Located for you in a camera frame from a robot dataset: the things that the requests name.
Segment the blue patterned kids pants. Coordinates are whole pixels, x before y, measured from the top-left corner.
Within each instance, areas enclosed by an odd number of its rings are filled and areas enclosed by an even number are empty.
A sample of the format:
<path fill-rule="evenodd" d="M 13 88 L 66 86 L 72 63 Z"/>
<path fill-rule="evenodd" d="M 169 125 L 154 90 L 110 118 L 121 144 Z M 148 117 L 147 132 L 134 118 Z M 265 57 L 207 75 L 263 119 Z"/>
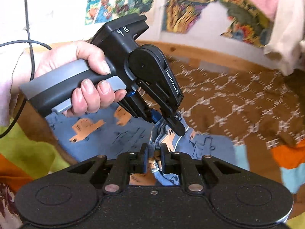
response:
<path fill-rule="evenodd" d="M 97 113 L 68 118 L 52 113 L 46 117 L 55 138 L 63 150 L 78 162 L 96 155 L 116 159 L 123 152 L 138 152 L 148 143 L 154 125 L 134 118 L 118 104 Z M 249 170 L 246 145 L 235 146 L 222 135 L 199 133 L 189 128 L 186 134 L 173 140 L 175 149 L 193 159 L 212 155 L 218 159 Z"/>

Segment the yellow swirl poster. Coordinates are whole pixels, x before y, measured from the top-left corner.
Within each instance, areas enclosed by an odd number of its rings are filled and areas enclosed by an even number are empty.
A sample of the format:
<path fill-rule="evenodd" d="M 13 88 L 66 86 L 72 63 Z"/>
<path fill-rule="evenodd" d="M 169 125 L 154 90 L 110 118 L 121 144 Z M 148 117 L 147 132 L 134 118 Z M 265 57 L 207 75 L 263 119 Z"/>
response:
<path fill-rule="evenodd" d="M 162 30 L 186 34 L 200 18 L 202 10 L 217 0 L 166 0 Z"/>

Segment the brown PF patterned pillow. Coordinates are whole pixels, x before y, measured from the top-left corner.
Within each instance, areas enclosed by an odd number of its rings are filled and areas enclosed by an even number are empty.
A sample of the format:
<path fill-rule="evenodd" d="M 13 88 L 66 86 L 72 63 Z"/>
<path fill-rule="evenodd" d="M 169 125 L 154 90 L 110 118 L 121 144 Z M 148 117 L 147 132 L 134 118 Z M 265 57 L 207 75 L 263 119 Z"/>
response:
<path fill-rule="evenodd" d="M 167 58 L 184 99 L 179 111 L 196 131 L 267 148 L 304 146 L 298 96 L 276 71 L 211 72 Z"/>

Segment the colourful striped bed cover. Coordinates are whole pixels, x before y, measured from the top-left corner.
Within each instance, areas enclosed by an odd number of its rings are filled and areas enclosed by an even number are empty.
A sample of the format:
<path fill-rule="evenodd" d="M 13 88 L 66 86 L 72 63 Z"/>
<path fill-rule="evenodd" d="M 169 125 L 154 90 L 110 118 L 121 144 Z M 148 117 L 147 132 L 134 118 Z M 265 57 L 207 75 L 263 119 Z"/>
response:
<path fill-rule="evenodd" d="M 243 144 L 231 141 L 235 146 Z M 244 145 L 249 171 L 282 183 L 294 195 L 293 217 L 288 220 L 288 226 L 304 228 L 304 146 L 281 145 L 269 149 L 258 141 Z M 1 182 L 12 192 L 31 180 L 77 162 L 59 145 L 46 118 L 29 104 L 10 133 L 1 139 Z"/>

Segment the floral poster right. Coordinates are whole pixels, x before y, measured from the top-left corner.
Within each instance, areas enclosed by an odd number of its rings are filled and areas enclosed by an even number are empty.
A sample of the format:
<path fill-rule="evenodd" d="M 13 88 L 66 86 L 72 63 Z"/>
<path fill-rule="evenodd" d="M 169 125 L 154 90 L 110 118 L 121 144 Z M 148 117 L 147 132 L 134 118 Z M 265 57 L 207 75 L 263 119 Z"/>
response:
<path fill-rule="evenodd" d="M 262 48 L 266 44 L 269 20 L 248 0 L 220 0 L 227 9 L 229 27 L 221 36 Z"/>

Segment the white hanging garment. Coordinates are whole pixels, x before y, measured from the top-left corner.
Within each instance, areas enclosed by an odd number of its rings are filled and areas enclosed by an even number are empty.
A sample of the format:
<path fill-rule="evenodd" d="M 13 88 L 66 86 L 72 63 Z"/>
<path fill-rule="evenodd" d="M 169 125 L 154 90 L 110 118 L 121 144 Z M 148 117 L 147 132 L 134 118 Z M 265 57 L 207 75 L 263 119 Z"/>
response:
<path fill-rule="evenodd" d="M 304 0 L 279 0 L 270 41 L 264 54 L 282 74 L 294 72 L 304 52 Z"/>

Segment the wooden bed frame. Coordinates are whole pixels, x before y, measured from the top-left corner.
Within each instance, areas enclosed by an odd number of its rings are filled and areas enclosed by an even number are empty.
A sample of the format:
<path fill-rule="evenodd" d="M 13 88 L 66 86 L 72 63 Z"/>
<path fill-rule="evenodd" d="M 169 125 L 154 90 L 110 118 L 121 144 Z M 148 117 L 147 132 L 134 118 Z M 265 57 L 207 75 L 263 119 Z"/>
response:
<path fill-rule="evenodd" d="M 199 67 L 200 62 L 205 61 L 211 64 L 228 67 L 236 71 L 260 72 L 269 70 L 269 68 L 252 61 L 213 50 L 160 41 L 138 40 L 137 43 L 140 46 L 143 44 L 153 44 L 160 48 L 167 56 L 173 56 L 174 58 L 184 57 L 188 59 L 189 65 L 193 67 Z"/>

